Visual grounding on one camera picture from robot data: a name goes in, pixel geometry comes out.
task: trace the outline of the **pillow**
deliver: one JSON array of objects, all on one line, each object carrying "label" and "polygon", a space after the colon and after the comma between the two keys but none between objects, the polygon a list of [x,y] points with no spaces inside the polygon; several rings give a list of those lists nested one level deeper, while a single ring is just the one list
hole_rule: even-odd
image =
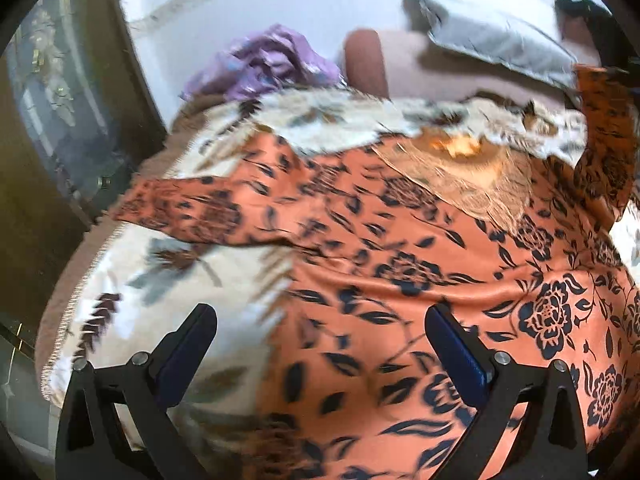
[{"label": "pillow", "polygon": [[564,108],[564,93],[503,66],[441,49],[421,32],[361,29],[344,44],[350,86],[382,98],[462,101],[489,91],[524,106]]},{"label": "pillow", "polygon": [[538,28],[499,10],[462,0],[405,0],[417,6],[437,46],[501,64],[549,85],[573,89],[577,59]]}]

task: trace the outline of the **bed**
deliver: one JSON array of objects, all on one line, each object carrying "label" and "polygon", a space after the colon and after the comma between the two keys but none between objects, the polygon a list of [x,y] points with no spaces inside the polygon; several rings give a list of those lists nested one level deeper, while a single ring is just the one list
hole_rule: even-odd
[{"label": "bed", "polygon": [[[484,91],[492,99],[502,94],[520,105],[535,99],[559,125],[557,136],[539,143],[538,156],[559,153],[575,164],[584,149],[584,118],[564,108],[562,92],[508,71],[478,77],[477,68],[460,70],[456,63],[449,72],[441,65],[436,70],[421,62],[425,43],[419,33],[357,31],[348,37],[345,51],[346,73],[358,90],[284,91],[244,104],[224,104],[215,96],[197,100],[183,107],[164,151],[143,164],[140,176],[226,174],[256,124],[283,134],[309,109],[331,110],[347,101],[349,139],[326,132],[317,136],[313,129],[304,136],[283,135],[303,153],[370,143],[381,126],[411,135],[416,129],[408,117],[419,114],[432,93],[454,101]],[[389,97],[394,100],[380,99]],[[612,231],[636,280],[639,226],[638,210],[630,204]],[[209,303],[218,314],[218,335],[170,416],[210,473],[237,477],[239,446],[255,427],[255,393],[268,361],[268,335],[279,319],[288,254],[283,246],[185,244],[105,215],[69,261],[42,318],[36,342],[42,394],[62,406],[76,358],[87,357],[95,367],[122,364],[137,351],[151,351],[197,303]],[[129,414],[119,414],[130,442],[141,445]]]}]

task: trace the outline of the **floral pattern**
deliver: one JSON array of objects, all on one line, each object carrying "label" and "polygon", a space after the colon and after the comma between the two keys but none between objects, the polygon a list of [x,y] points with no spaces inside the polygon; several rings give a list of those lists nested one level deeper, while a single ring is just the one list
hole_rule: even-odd
[{"label": "floral pattern", "polygon": [[535,339],[545,359],[552,359],[564,348],[573,328],[568,301],[565,283],[543,283],[536,300],[525,303],[518,313],[520,330]]},{"label": "floral pattern", "polygon": [[407,178],[392,177],[385,180],[385,190],[380,200],[389,207],[421,209],[426,205],[433,205],[436,197]]},{"label": "floral pattern", "polygon": [[[614,262],[597,244],[594,213],[558,191],[561,164],[530,161],[533,194],[512,237],[414,187],[369,148],[305,158],[261,133],[244,150],[229,178],[133,189],[132,200],[145,195],[143,213],[118,217],[166,218],[160,229],[185,243],[294,247],[278,352],[258,398],[259,475],[433,475],[472,416],[424,336],[437,303],[519,362],[567,362],[585,385],[589,444],[634,402],[625,387],[640,374],[629,359],[640,345],[627,299],[638,292],[624,269],[600,261]],[[207,213],[212,197],[222,221]],[[497,452],[509,450],[505,441]]]},{"label": "floral pattern", "polygon": [[[209,185],[213,183],[211,177],[203,177],[203,184]],[[228,235],[238,229],[242,223],[242,213],[240,206],[233,202],[232,193],[226,189],[212,190],[207,195],[189,196],[196,202],[200,202],[205,206],[202,224],[193,226],[193,233],[204,240],[217,240],[218,243],[224,242]],[[188,210],[189,202],[181,202],[177,205],[183,211],[183,218],[190,219]]]},{"label": "floral pattern", "polygon": [[313,174],[309,182],[300,184],[300,192],[311,196],[335,192],[340,174],[349,171],[344,165],[317,164],[312,160],[308,161],[306,166]]},{"label": "floral pattern", "polygon": [[551,259],[551,245],[554,243],[552,235],[542,227],[537,227],[529,215],[524,215],[514,237],[516,245],[521,249],[531,251],[539,262]]},{"label": "floral pattern", "polygon": [[598,238],[594,248],[595,259],[607,267],[621,267],[622,260],[618,250],[607,238]]},{"label": "floral pattern", "polygon": [[464,405],[460,394],[447,374],[435,375],[433,381],[425,387],[422,400],[431,407],[434,413],[442,414],[453,411],[457,420],[466,428],[473,421],[472,411]]},{"label": "floral pattern", "polygon": [[609,423],[620,393],[622,375],[616,373],[616,367],[611,365],[593,383],[593,401],[587,410],[587,424],[597,424],[599,429],[604,428]]},{"label": "floral pattern", "polygon": [[290,415],[271,413],[258,430],[258,446],[254,450],[258,470],[256,478],[286,480],[302,460],[302,450],[295,419]]},{"label": "floral pattern", "polygon": [[146,270],[127,283],[144,290],[142,301],[152,305],[159,301],[178,282],[189,276],[200,264],[215,286],[219,277],[201,257],[213,250],[210,244],[186,244],[178,240],[152,238],[146,254]]},{"label": "floral pattern", "polygon": [[445,285],[440,267],[425,260],[417,260],[415,254],[399,251],[388,264],[378,266],[376,278],[384,278],[400,287],[405,296],[417,296],[432,285]]}]

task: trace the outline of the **fabric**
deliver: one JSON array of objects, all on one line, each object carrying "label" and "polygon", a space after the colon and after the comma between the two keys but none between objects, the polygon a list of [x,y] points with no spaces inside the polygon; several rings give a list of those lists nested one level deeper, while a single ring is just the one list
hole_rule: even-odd
[{"label": "fabric", "polygon": [[370,147],[300,158],[265,132],[228,178],[151,180],[127,193],[117,218],[183,242],[294,246],[250,476],[428,478],[473,417],[424,337],[437,302],[518,362],[564,359],[590,446],[635,407],[640,292],[580,190],[558,176],[562,164],[530,164],[514,235],[439,200]]},{"label": "fabric", "polygon": [[224,94],[228,101],[251,99],[286,86],[331,86],[341,82],[337,65],[316,54],[304,36],[273,25],[235,40],[185,85],[182,96]]},{"label": "fabric", "polygon": [[627,90],[611,81],[605,69],[579,66],[577,75],[589,135],[575,173],[565,170],[564,177],[608,231],[622,218],[634,189],[638,138]]},{"label": "fabric", "polygon": [[423,132],[424,148],[398,139],[373,150],[385,164],[444,202],[516,234],[531,194],[527,155],[470,136],[450,138],[439,128],[424,128]]},{"label": "fabric", "polygon": [[551,86],[575,88],[577,59],[529,23],[477,2],[415,1],[437,46],[503,65]]},{"label": "fabric", "polygon": [[[216,102],[220,101],[207,104],[198,100],[193,105],[207,107]],[[165,178],[187,178],[229,174],[239,159],[242,145],[256,130],[256,124],[286,137],[298,155],[314,155],[365,146],[389,131],[415,136],[426,124],[437,126],[442,124],[443,116],[451,117],[448,110],[452,106],[460,110],[460,104],[426,103],[422,99],[380,101],[359,92],[336,89],[274,92],[263,95],[259,102],[225,104],[204,111],[202,108],[191,110],[192,104],[189,104],[176,119],[174,135],[169,138],[169,141],[174,136],[175,140],[180,139],[182,148],[171,144],[166,152],[159,154],[162,160],[149,161],[155,169],[151,171],[149,167],[149,173],[143,176],[164,174]],[[491,132],[486,125],[491,120],[499,142],[519,150],[527,149],[533,137],[524,129],[520,112],[504,116],[487,100],[469,101],[465,106],[470,109],[469,117],[473,117],[468,123],[472,128]],[[319,114],[319,109],[328,113]],[[248,119],[244,110],[250,110]],[[480,110],[488,117],[484,118]],[[517,121],[520,121],[519,130],[512,126],[513,123],[517,126]],[[569,133],[562,128],[555,137],[535,138],[542,142],[566,138]],[[558,143],[552,151],[564,156],[565,151],[560,148],[562,144]],[[577,162],[580,151],[575,154]],[[640,227],[634,218],[628,208],[623,220],[612,230],[614,244],[629,263],[635,244],[633,235]],[[104,243],[97,239],[98,234]],[[110,219],[105,219],[95,231],[96,237],[92,235],[78,249],[81,258],[75,258],[65,270],[64,280],[58,284],[55,298],[47,306],[47,311],[51,310],[60,319],[54,322],[53,317],[49,318],[53,350],[47,351],[45,344],[40,345],[40,334],[38,336],[37,346],[41,351],[38,373],[45,398],[57,406],[62,405],[71,364],[79,349],[85,348],[87,358],[97,367],[120,365],[137,351],[152,350],[167,332],[180,325],[197,302],[212,304],[220,321],[219,333],[187,396],[170,410],[169,416],[212,476],[239,478],[238,452],[248,432],[255,427],[255,400],[268,357],[265,337],[278,320],[278,315],[271,316],[270,312],[278,311],[279,293],[288,285],[283,276],[290,267],[292,249],[281,244],[218,246],[198,260],[194,257],[199,251],[197,247],[187,250],[169,243],[171,251],[163,253],[165,262],[191,262],[191,266],[184,269],[186,272],[175,269],[170,276],[172,287],[154,302],[145,303],[148,287],[155,287],[155,283],[143,288],[135,288],[130,283],[151,270],[148,261],[154,238],[169,239],[158,232]],[[629,268],[636,280],[640,279],[640,266]],[[209,270],[220,279],[222,286],[217,286]],[[121,298],[100,306],[102,302],[97,298],[105,293],[117,293]],[[97,334],[92,332],[96,324]],[[613,343],[617,351],[617,339]],[[583,378],[581,370],[580,387],[583,387]],[[130,416],[121,412],[120,418],[132,445],[141,445]]]},{"label": "fabric", "polygon": [[448,52],[408,30],[357,30],[344,45],[349,84],[383,98],[462,101],[484,90],[525,105],[535,100],[557,111],[564,94],[525,75]]}]

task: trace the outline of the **leaf print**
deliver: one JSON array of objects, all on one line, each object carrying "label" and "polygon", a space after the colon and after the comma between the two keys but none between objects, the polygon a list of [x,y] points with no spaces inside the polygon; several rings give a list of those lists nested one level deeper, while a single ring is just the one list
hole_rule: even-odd
[{"label": "leaf print", "polygon": [[353,223],[351,223],[351,221],[348,220],[345,216],[335,211],[331,211],[329,208],[326,209],[326,213],[329,215],[329,218],[337,223],[340,227],[344,228],[352,235],[355,234]]},{"label": "leaf print", "polygon": [[487,337],[489,337],[489,339],[497,343],[504,343],[505,341],[513,341],[514,339],[518,338],[517,335],[512,334],[511,332],[487,332],[486,334],[487,334]]},{"label": "leaf print", "polygon": [[561,212],[563,216],[566,216],[566,207],[564,206],[564,204],[560,200],[558,200],[556,197],[554,197],[553,200],[552,200],[552,203],[553,203],[554,207],[556,208],[556,210]]},{"label": "leaf print", "polygon": [[422,371],[429,375],[431,373],[430,366],[435,366],[438,361],[436,358],[427,353],[427,352],[411,352],[411,355],[414,356],[415,360],[418,361],[418,366],[422,369]]},{"label": "leaf print", "polygon": [[377,238],[381,238],[386,234],[386,229],[379,224],[364,224],[364,227],[366,227]]},{"label": "leaf print", "polygon": [[421,249],[426,249],[427,247],[431,247],[435,241],[435,236],[428,236],[420,240],[415,246],[420,247]]},{"label": "leaf print", "polygon": [[296,298],[300,298],[307,303],[317,303],[321,305],[329,305],[326,298],[316,290],[290,290],[289,293]]},{"label": "leaf print", "polygon": [[335,392],[334,394],[326,396],[320,405],[320,415],[326,415],[327,413],[339,410],[342,407],[343,399],[344,392]]},{"label": "leaf print", "polygon": [[362,367],[359,361],[346,354],[335,354],[332,352],[323,352],[322,355],[331,365],[342,375],[356,377],[360,375]]},{"label": "leaf print", "polygon": [[313,320],[306,316],[298,320],[300,348],[314,348],[318,344],[319,335],[318,327],[313,323]]},{"label": "leaf print", "polygon": [[476,280],[475,278],[472,278],[471,276],[468,276],[467,274],[462,274],[460,272],[452,272],[450,274],[447,274],[447,278],[457,283],[484,283]]},{"label": "leaf print", "polygon": [[397,372],[398,370],[403,370],[407,368],[409,365],[396,365],[393,363],[383,363],[378,367],[378,371],[381,374],[390,374],[392,372]]},{"label": "leaf print", "polygon": [[247,368],[240,366],[213,373],[202,381],[191,383],[182,400],[193,404],[218,402],[240,386],[246,372]]},{"label": "leaf print", "polygon": [[362,241],[363,244],[365,244],[372,251],[383,251],[384,250],[384,248],[382,246],[380,246],[379,244],[375,243],[372,240],[367,240],[366,238],[361,238],[360,240]]},{"label": "leaf print", "polygon": [[415,385],[418,383],[417,377],[405,377],[397,383],[388,384],[380,389],[378,397],[379,406],[388,406],[390,404],[400,404],[404,402],[411,394]]},{"label": "leaf print", "polygon": [[278,229],[278,214],[272,206],[268,206],[264,210],[264,227],[267,231],[276,231]]},{"label": "leaf print", "polygon": [[447,229],[446,233],[447,233],[447,238],[449,240],[451,240],[453,243],[459,245],[463,249],[466,249],[466,245],[465,245],[464,240],[462,239],[462,236],[460,236],[457,232],[452,231],[450,229]]},{"label": "leaf print", "polygon": [[362,209],[362,200],[357,195],[350,196],[346,200],[346,206],[349,211],[357,215]]},{"label": "leaf print", "polygon": [[305,383],[306,366],[303,362],[293,363],[284,377],[284,398],[287,402],[300,400]]},{"label": "leaf print", "polygon": [[342,110],[340,108],[334,108],[331,106],[317,106],[309,108],[309,111],[289,121],[288,126],[290,128],[297,128],[299,126],[306,126],[315,122],[324,124],[337,124],[343,123],[344,119],[341,116]]},{"label": "leaf print", "polygon": [[358,314],[358,317],[375,325],[388,325],[398,319],[398,316],[388,312],[364,312]]},{"label": "leaf print", "polygon": [[310,440],[304,440],[302,443],[302,451],[311,459],[316,462],[324,462],[324,453],[317,444],[314,444]]},{"label": "leaf print", "polygon": [[152,238],[145,255],[146,270],[127,283],[139,290],[144,289],[142,301],[145,305],[161,300],[178,282],[193,273],[200,264],[214,286],[222,286],[220,278],[202,260],[216,248],[212,244],[188,244],[173,238]]},{"label": "leaf print", "polygon": [[289,173],[290,168],[291,168],[291,163],[289,162],[287,155],[282,153],[278,158],[278,169],[280,171],[283,171],[284,173]]},{"label": "leaf print", "polygon": [[605,347],[607,349],[607,356],[609,359],[613,357],[613,338],[611,336],[611,329],[607,328],[607,336],[605,337]]},{"label": "leaf print", "polygon": [[266,184],[258,182],[257,180],[247,180],[245,183],[248,184],[257,194],[262,196],[271,195],[271,188]]},{"label": "leaf print", "polygon": [[492,319],[502,319],[503,317],[507,317],[511,312],[513,312],[514,308],[511,307],[511,305],[513,305],[513,300],[503,301],[493,308],[483,310],[482,313]]},{"label": "leaf print", "polygon": [[424,418],[412,418],[398,422],[381,431],[379,434],[396,434],[396,435],[418,435],[426,438],[443,436],[453,428],[453,424],[448,421],[426,420]]},{"label": "leaf print", "polygon": [[353,263],[358,267],[369,263],[369,251],[367,251],[366,249],[359,250],[353,257]]},{"label": "leaf print", "polygon": [[340,480],[370,480],[378,476],[386,476],[387,472],[372,473],[364,467],[350,465],[344,473],[340,475]]},{"label": "leaf print", "polygon": [[271,178],[276,178],[275,173],[273,173],[273,170],[267,166],[266,164],[263,164],[261,162],[254,162],[254,164],[258,167],[258,169],[263,172],[266,176],[269,176]]},{"label": "leaf print", "polygon": [[[184,409],[178,414],[177,412],[181,408]],[[172,417],[174,420],[176,418],[178,419],[176,426],[178,426],[180,422],[184,423],[184,418],[191,418],[200,424],[202,428],[206,428],[208,436],[225,440],[226,442],[244,442],[248,433],[255,431],[258,426],[257,418],[251,415],[212,413],[190,404],[182,404],[175,412],[174,417]]]},{"label": "leaf print", "polygon": [[87,357],[88,352],[94,352],[100,337],[107,330],[111,317],[118,311],[117,303],[122,299],[119,294],[104,293],[98,296],[98,303],[92,311],[91,317],[80,329],[81,336],[78,349],[74,352],[73,361]]},{"label": "leaf print", "polygon": [[504,263],[507,264],[509,267],[511,267],[511,269],[514,269],[516,267],[516,264],[513,262],[513,258],[511,257],[507,249],[500,246],[500,249],[498,250],[498,254],[500,254],[500,259],[504,261]]},{"label": "leaf print", "polygon": [[337,343],[338,343],[338,350],[346,350],[347,348],[349,348],[351,342],[350,342],[350,338],[348,334],[345,335],[337,335],[335,337]]},{"label": "leaf print", "polygon": [[584,392],[591,397],[593,391],[593,371],[585,361],[582,361],[582,370],[584,371]]},{"label": "leaf print", "polygon": [[452,440],[443,440],[437,446],[431,447],[429,449],[425,449],[420,458],[418,459],[418,463],[415,466],[416,474],[421,469],[428,469],[431,467],[436,467],[440,465],[443,460],[451,451],[451,447],[456,443],[455,439]]},{"label": "leaf print", "polygon": [[351,285],[338,292],[338,299],[342,303],[342,313],[352,314],[358,306],[362,291],[355,285]]},{"label": "leaf print", "polygon": [[327,449],[335,448],[336,453],[334,460],[342,460],[347,456],[351,447],[359,440],[360,438],[357,436],[339,436],[328,444]]},{"label": "leaf print", "polygon": [[580,283],[578,283],[578,281],[575,279],[575,277],[572,274],[564,274],[562,276],[564,278],[565,283],[567,284],[567,286],[571,289],[571,292],[574,294],[584,294],[587,289],[584,288]]}]

